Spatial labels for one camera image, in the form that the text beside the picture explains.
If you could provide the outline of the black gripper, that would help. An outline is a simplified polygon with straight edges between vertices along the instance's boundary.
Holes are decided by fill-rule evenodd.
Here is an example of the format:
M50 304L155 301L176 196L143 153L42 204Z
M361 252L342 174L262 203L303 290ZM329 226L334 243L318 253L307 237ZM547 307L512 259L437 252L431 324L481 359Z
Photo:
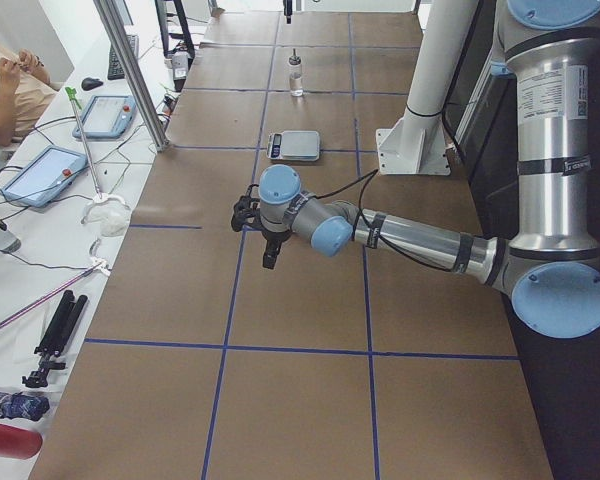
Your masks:
M285 230L282 232L273 232L263 230L262 235L266 240L262 266L266 269L274 269L276 265L276 256L280 253L282 244L290 239L291 231Z

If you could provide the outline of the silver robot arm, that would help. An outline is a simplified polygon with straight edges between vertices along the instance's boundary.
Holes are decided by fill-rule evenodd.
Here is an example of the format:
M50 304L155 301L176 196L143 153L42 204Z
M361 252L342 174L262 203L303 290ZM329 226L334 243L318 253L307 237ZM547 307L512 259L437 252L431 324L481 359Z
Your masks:
M491 72L517 86L519 230L510 240L467 233L336 201L302 188L287 165L259 180L254 227L273 268L291 235L334 256L350 241L426 267L467 274L506 294L517 317L553 338L600 327L599 245L587 230L589 58L600 45L600 1L500 1Z

